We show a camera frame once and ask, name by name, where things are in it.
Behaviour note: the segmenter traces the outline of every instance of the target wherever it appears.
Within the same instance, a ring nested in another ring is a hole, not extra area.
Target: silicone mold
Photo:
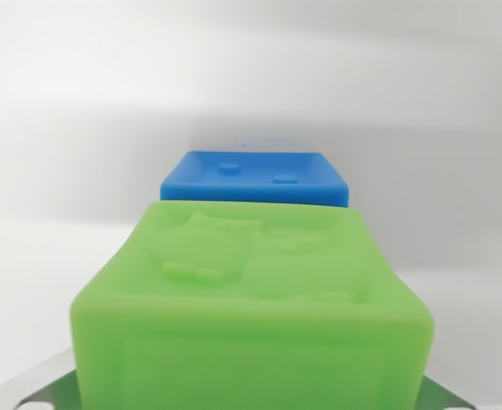
[[[191,151],[161,185],[161,199],[347,207],[348,188],[317,153]]]
[[[153,203],[72,307],[85,410],[412,410],[433,322],[359,213]]]

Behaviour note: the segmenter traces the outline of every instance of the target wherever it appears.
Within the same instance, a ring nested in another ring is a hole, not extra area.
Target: blue mold
[[[190,151],[162,183],[161,199],[347,207],[348,188],[318,153]]]

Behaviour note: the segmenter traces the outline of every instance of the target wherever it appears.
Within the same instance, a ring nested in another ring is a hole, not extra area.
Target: green silicone mold
[[[433,333],[349,208],[153,203],[72,308],[85,410],[412,410]]]

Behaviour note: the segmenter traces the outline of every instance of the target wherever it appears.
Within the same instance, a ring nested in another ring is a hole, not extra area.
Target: metal base
[[[36,407],[32,405],[32,402],[37,403]],[[36,408],[39,410],[47,408],[46,403],[53,405],[55,410],[82,410],[75,371],[66,374],[62,378],[58,378],[54,383],[30,395],[17,408],[21,407],[21,410]],[[475,410],[475,407],[471,406],[467,401],[460,399],[430,378],[424,376],[415,410],[445,410],[449,407]]]

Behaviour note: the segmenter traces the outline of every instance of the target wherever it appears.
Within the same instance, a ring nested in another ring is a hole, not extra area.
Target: white backdrop
[[[502,1],[0,2],[0,383],[188,149],[316,150],[502,403]]]

